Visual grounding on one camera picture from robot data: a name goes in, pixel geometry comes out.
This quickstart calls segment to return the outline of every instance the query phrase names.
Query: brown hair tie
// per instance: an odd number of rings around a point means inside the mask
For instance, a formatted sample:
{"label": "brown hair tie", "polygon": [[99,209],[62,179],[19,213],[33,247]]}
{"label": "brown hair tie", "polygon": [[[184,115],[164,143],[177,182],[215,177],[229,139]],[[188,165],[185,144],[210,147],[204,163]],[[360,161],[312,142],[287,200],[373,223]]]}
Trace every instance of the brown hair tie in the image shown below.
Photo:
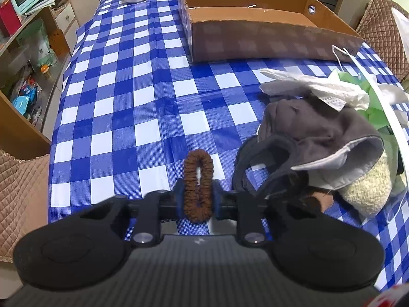
{"label": "brown hair tie", "polygon": [[[197,181],[197,167],[200,167],[200,185]],[[185,215],[194,223],[210,219],[211,181],[213,160],[202,150],[190,151],[185,159]]]}

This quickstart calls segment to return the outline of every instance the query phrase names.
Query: table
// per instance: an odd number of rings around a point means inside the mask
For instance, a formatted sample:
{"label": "table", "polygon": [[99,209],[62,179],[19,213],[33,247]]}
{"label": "table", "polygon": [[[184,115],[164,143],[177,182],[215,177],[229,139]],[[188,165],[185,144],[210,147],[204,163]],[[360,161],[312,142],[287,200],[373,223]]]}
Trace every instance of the table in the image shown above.
{"label": "table", "polygon": [[[259,69],[328,76],[337,67],[331,61],[289,59],[192,65],[177,0],[133,5],[100,0],[95,16],[77,36],[52,137],[50,221],[114,194],[135,199],[151,190],[169,190],[183,176],[188,151],[197,148],[211,155],[214,178],[229,190],[237,150],[263,118],[266,102],[258,87],[269,79]],[[380,83],[400,86],[368,45],[363,44],[357,58]],[[343,66],[357,75],[355,66]],[[397,108],[408,111],[406,105]],[[265,169],[256,168],[247,175],[256,186],[267,176]],[[336,200],[327,214],[380,240],[386,261],[379,289],[408,280],[407,195],[389,225],[385,210],[368,221],[343,200]],[[177,221],[177,230],[214,233],[210,224],[184,219]]]}

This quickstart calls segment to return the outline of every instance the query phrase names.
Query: brown quilted fabric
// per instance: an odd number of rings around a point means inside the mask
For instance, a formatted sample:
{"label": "brown quilted fabric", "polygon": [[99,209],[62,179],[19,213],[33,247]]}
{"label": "brown quilted fabric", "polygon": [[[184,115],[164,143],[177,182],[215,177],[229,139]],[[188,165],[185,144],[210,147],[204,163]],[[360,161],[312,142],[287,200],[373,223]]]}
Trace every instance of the brown quilted fabric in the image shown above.
{"label": "brown quilted fabric", "polygon": [[50,155],[23,161],[0,150],[0,261],[12,262],[17,241],[47,224]]}
{"label": "brown quilted fabric", "polygon": [[409,17],[409,13],[392,0],[371,0],[357,32],[401,82],[409,73],[409,63],[392,15],[392,7]]}

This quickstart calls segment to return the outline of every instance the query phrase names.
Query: chair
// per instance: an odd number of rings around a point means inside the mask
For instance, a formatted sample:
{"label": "chair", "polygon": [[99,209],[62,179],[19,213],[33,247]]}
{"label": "chair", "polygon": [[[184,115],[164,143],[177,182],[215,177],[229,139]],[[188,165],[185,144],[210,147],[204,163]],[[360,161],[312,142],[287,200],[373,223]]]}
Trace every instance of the chair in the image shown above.
{"label": "chair", "polygon": [[12,262],[19,239],[48,222],[50,155],[19,160],[0,150],[0,261]]}

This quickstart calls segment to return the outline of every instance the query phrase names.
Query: cardboard box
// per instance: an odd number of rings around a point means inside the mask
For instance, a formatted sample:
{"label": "cardboard box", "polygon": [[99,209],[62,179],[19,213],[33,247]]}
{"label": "cardboard box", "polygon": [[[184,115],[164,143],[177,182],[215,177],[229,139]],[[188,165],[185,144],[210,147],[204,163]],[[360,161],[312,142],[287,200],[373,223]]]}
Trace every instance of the cardboard box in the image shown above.
{"label": "cardboard box", "polygon": [[[363,39],[317,0],[178,0],[193,62],[244,58],[336,60]],[[338,55],[347,61],[343,54]]]}

